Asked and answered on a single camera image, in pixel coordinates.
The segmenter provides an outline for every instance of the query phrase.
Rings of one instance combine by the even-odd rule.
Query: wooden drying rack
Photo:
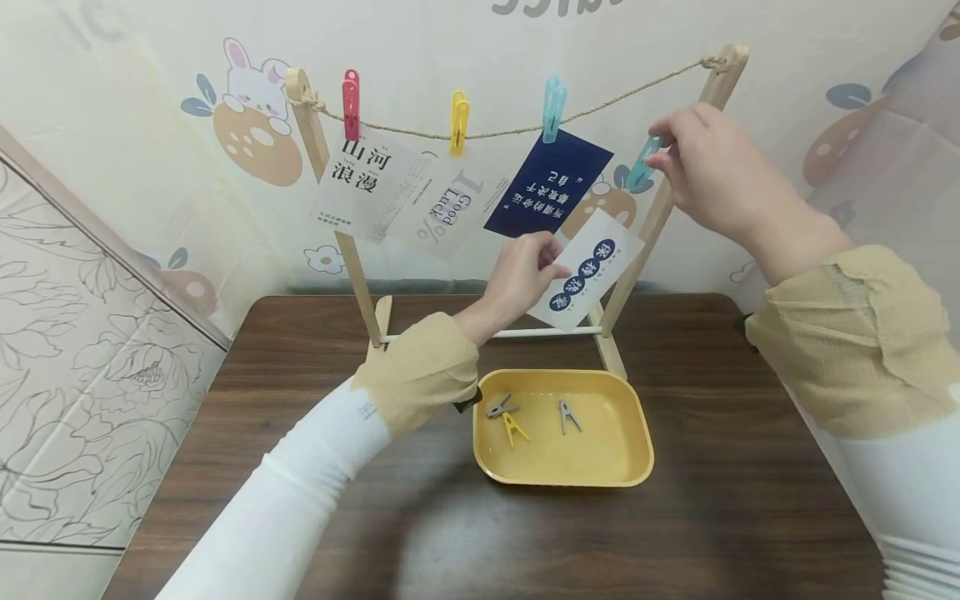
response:
[[[733,94],[733,88],[739,81],[740,74],[743,73],[743,69],[747,65],[750,50],[747,46],[727,44],[720,52],[719,57],[724,61],[721,65],[714,66],[710,70],[707,83],[704,84],[704,89],[700,93],[700,101],[723,110],[727,101],[730,100],[731,94]],[[330,151],[327,149],[324,129],[320,124],[317,112],[304,102],[313,97],[310,82],[303,69],[291,68],[287,70],[285,86],[287,97],[293,101],[294,116],[297,118],[297,127],[300,129],[300,136],[303,138],[303,146],[310,158],[310,166],[313,167],[313,174],[319,182],[324,175],[324,168],[330,160]],[[616,324],[627,298],[633,291],[634,284],[640,277],[643,267],[647,264],[647,259],[650,258],[654,245],[660,238],[663,226],[666,225],[666,220],[673,210],[673,205],[670,184],[664,178],[660,182],[653,204],[640,226],[639,235],[644,242],[643,250],[617,280],[607,306],[604,307],[598,302],[596,306],[590,309],[588,315],[589,326],[576,327],[569,332],[556,328],[507,329],[494,337],[592,335],[597,343],[597,349],[600,351],[604,368],[626,379],[627,372],[623,367],[620,351],[613,340],[613,326]],[[340,231],[334,231],[334,233],[337,237],[337,244],[340,246],[340,252],[344,257],[350,285],[353,286],[353,293],[360,305],[360,314],[363,316],[364,324],[367,326],[367,332],[370,335],[370,346],[367,350],[369,360],[374,354],[384,351],[387,344],[396,338],[395,335],[386,335],[390,325],[394,298],[393,296],[384,296],[376,303],[376,307],[373,306],[370,288],[367,286],[367,278],[364,276],[363,265],[360,263],[360,255],[357,252],[353,237]]]

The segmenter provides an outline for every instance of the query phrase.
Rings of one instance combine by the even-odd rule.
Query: light blue clothespin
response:
[[[546,80],[546,93],[543,95],[543,143],[552,144],[557,140],[557,130],[564,116],[566,88],[560,85],[560,79],[551,77]]]
[[[651,135],[647,139],[647,143],[643,145],[643,150],[640,151],[640,156],[636,158],[634,168],[630,170],[630,175],[627,176],[627,182],[623,189],[637,189],[641,183],[650,178],[654,170],[652,167],[648,167],[644,160],[662,147],[662,135]]]

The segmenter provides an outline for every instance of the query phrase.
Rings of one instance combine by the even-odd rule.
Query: left hand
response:
[[[570,270],[554,262],[562,249],[549,231],[507,240],[483,298],[454,317],[467,337],[478,347],[483,346],[493,334],[530,310],[551,281],[569,277]]]

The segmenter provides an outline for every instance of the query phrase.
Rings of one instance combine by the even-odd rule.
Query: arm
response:
[[[482,299],[410,327],[327,395],[263,457],[157,598],[293,598],[347,481],[440,407],[473,397],[477,350],[569,276],[559,253],[547,232],[508,241]]]
[[[960,358],[937,293],[893,252],[855,248],[715,108],[684,108],[651,133],[670,144],[649,164],[677,206],[743,246],[772,285],[748,339],[837,440],[865,517],[880,533],[955,546],[960,469],[945,456],[960,444]]]

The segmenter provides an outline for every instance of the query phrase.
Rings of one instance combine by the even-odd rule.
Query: twine rope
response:
[[[633,96],[634,94],[638,94],[639,92],[643,91],[644,89],[649,89],[650,87],[653,87],[654,85],[662,84],[663,82],[666,82],[666,81],[671,80],[671,79],[673,79],[673,78],[675,78],[675,77],[678,77],[678,76],[682,75],[683,73],[686,73],[686,72],[689,71],[690,69],[695,69],[695,68],[698,67],[698,66],[703,67],[703,68],[705,68],[705,69],[715,69],[718,73],[723,73],[724,71],[726,71],[726,70],[729,68],[728,65],[727,65],[727,60],[726,60],[726,59],[721,59],[720,57],[703,57],[702,59],[699,59],[699,60],[697,60],[696,62],[692,62],[691,64],[688,64],[687,66],[684,66],[684,67],[681,67],[681,68],[677,69],[676,71],[672,71],[672,72],[667,73],[666,75],[664,75],[664,76],[662,76],[662,77],[658,77],[658,78],[654,79],[653,81],[650,81],[650,82],[647,82],[646,84],[641,85],[640,87],[635,87],[634,89],[631,89],[631,90],[629,90],[629,91],[625,91],[625,92],[623,92],[622,94],[619,94],[619,95],[617,95],[617,96],[613,96],[612,98],[610,98],[610,100],[608,100],[608,101],[606,101],[606,102],[603,102],[603,103],[601,103],[601,104],[599,104],[599,105],[597,105],[597,106],[595,106],[595,107],[593,107],[593,108],[588,108],[588,109],[586,109],[586,110],[581,110],[580,112],[576,112],[576,113],[574,113],[574,114],[571,114],[570,116],[566,117],[565,119],[562,119],[562,120],[560,121],[560,123],[561,123],[561,125],[564,125],[564,124],[566,124],[566,123],[569,123],[570,121],[573,121],[573,120],[575,120],[575,119],[579,119],[580,117],[585,117],[585,116],[587,116],[588,114],[593,114],[594,112],[597,112],[598,110],[603,110],[604,108],[609,107],[609,106],[611,106],[611,105],[614,105],[614,104],[620,102],[621,100],[625,100],[625,99],[627,99],[627,98],[630,98],[630,97]],[[312,89],[312,88],[307,89],[307,90],[304,91],[304,93],[303,93],[303,100],[293,100],[292,98],[290,98],[290,97],[288,96],[288,97],[287,97],[287,102],[290,103],[292,106],[295,106],[295,107],[311,107],[311,108],[312,108],[313,110],[315,110],[316,112],[319,112],[320,114],[325,114],[326,116],[330,117],[331,119],[336,119],[336,120],[338,120],[338,121],[343,121],[343,120],[344,120],[344,115],[342,115],[342,114],[337,114],[336,112],[332,112],[329,108],[327,108],[327,107],[326,107],[326,102],[324,102],[323,100],[321,100],[321,99],[320,99],[320,96],[317,95],[316,90],[314,90],[314,89]],[[366,125],[367,127],[371,128],[371,129],[374,129],[374,130],[382,130],[382,131],[384,131],[384,132],[402,133],[402,134],[404,134],[404,135],[413,135],[413,136],[415,136],[415,137],[423,137],[423,138],[426,138],[426,139],[450,139],[450,134],[449,134],[449,133],[447,133],[447,134],[445,134],[445,135],[440,135],[440,134],[438,134],[438,133],[421,132],[421,131],[419,131],[419,130],[409,130],[409,129],[405,129],[405,128],[402,128],[402,127],[393,127],[393,126],[391,126],[391,125],[382,125],[382,124],[379,124],[379,123],[372,123],[372,122],[370,122],[370,121],[360,121],[360,122],[363,123],[364,125]],[[514,134],[516,134],[516,133],[538,132],[538,131],[540,131],[541,128],[542,128],[542,125],[535,125],[535,126],[533,126],[533,127],[521,127],[521,128],[517,128],[517,129],[514,129],[514,130],[504,130],[504,131],[501,131],[501,132],[470,133],[470,134],[468,134],[468,135],[466,136],[466,139],[486,139],[486,138],[488,138],[488,137],[501,137],[501,136],[503,136],[503,135],[514,135]]]

